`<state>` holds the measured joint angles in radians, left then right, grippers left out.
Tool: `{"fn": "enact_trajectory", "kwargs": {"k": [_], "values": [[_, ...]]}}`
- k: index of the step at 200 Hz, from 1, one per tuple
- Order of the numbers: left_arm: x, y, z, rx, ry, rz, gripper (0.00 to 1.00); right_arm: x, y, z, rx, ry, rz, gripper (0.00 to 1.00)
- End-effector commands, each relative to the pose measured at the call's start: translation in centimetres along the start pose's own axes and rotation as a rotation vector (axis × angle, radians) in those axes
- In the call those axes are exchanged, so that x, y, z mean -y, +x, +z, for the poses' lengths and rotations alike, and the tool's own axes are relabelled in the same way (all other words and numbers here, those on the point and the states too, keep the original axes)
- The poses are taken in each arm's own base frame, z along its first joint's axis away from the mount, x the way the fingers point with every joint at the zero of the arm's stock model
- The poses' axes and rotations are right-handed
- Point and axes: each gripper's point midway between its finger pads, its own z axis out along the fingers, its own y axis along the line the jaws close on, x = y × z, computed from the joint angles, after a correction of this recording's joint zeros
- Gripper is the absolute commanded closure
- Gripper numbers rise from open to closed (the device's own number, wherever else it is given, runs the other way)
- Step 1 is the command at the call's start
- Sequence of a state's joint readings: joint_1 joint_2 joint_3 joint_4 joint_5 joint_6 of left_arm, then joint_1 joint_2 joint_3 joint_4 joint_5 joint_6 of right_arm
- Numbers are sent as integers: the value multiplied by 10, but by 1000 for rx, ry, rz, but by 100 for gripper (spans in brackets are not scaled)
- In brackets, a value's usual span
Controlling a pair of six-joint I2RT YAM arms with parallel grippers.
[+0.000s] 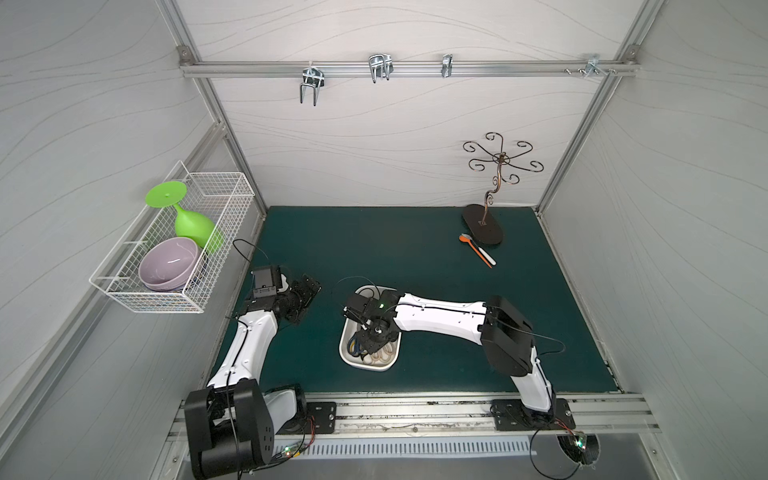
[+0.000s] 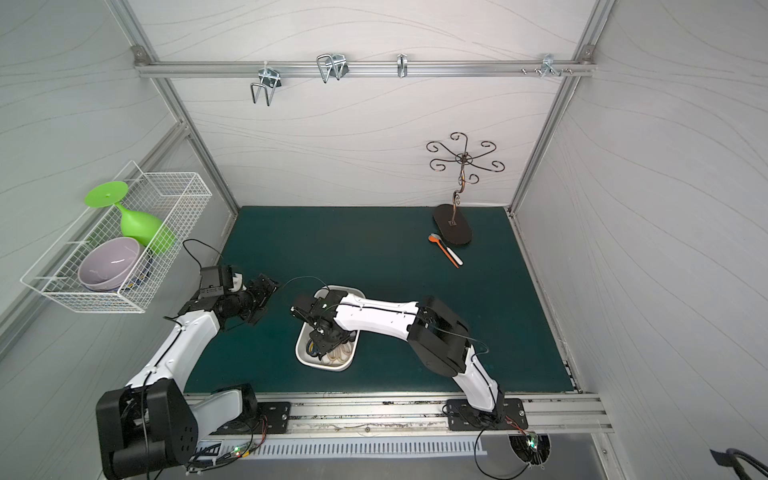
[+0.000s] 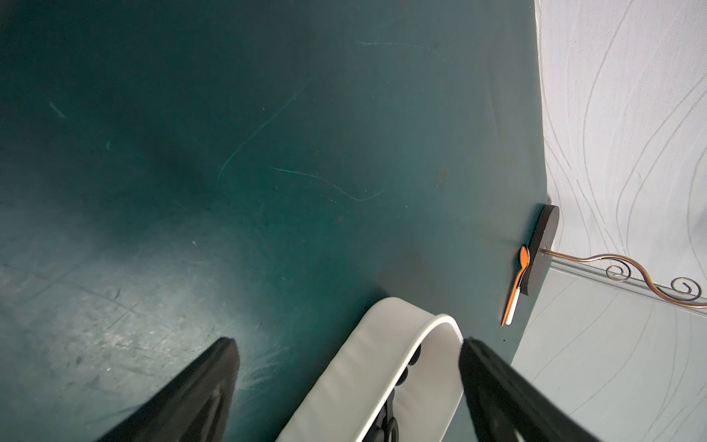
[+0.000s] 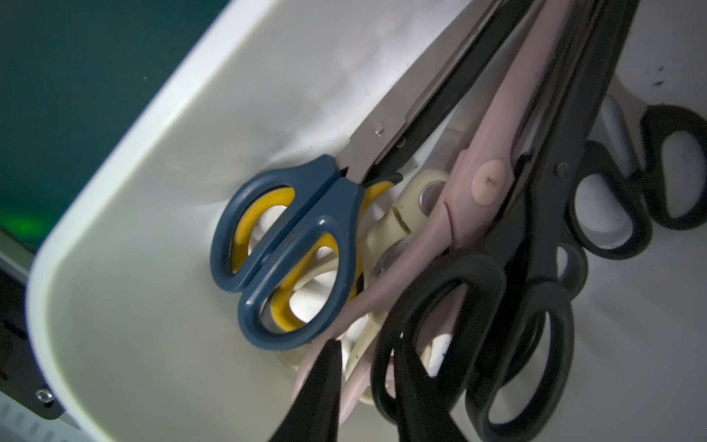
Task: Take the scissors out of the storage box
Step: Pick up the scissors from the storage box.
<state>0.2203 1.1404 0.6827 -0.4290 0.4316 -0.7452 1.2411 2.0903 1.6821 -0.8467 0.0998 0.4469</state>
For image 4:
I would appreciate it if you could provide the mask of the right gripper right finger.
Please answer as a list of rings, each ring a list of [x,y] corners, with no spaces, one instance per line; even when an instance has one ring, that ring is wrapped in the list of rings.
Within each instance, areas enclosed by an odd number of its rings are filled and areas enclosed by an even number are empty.
[[[412,346],[397,342],[393,359],[399,439],[407,442],[466,441]]]

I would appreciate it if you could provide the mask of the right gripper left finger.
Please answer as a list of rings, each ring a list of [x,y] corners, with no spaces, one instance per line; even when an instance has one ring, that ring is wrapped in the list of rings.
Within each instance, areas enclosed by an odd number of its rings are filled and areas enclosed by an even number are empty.
[[[341,391],[342,346],[329,340],[270,440],[337,441]]]

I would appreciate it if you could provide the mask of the large black scissors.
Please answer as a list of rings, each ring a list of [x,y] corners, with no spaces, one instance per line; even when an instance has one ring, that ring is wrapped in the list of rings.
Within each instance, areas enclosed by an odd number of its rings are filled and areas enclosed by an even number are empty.
[[[399,336],[377,350],[371,377],[379,412],[397,428],[394,347],[405,342],[416,351],[428,316],[457,288],[464,301],[450,346],[438,374],[428,375],[449,414],[463,399],[484,441],[528,441],[550,420],[574,354],[571,298],[556,261],[565,208],[637,7],[634,1],[596,4],[567,53],[518,195],[479,245],[436,260],[422,289],[403,301],[406,322],[393,322]],[[495,424],[493,401],[517,361],[530,358],[527,337],[541,334],[543,320],[550,324],[550,348],[539,385],[516,418]]]

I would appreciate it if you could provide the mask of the blue yellow handled scissors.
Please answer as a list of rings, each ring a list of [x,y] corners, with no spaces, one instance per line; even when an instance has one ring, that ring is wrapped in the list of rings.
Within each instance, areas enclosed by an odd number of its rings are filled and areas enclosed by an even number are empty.
[[[239,327],[253,345],[291,350],[312,341],[342,310],[357,280],[357,226],[373,166],[432,99],[491,16],[496,1],[473,1],[410,65],[335,155],[263,171],[245,182],[226,205],[211,248],[218,287],[237,293]],[[274,333],[261,310],[298,265],[329,247],[339,255],[333,291],[308,324]]]

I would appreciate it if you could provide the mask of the white storage box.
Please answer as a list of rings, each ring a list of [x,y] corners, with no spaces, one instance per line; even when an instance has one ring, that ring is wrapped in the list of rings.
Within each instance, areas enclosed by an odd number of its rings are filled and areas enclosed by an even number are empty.
[[[265,441],[295,375],[239,330],[209,252],[237,188],[341,148],[461,1],[233,1],[41,246],[29,336],[97,441]],[[706,438],[706,230],[590,259],[543,441]]]

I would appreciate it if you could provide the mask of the black handled steel scissors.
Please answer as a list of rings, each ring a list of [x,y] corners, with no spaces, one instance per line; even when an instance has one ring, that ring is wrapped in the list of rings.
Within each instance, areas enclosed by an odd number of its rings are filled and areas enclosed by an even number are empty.
[[[379,164],[368,171],[364,185],[368,186],[394,177],[449,115],[462,97],[506,42],[521,20],[528,14],[531,0],[506,1],[491,16],[471,47],[465,51],[432,99],[399,137],[397,145]]]

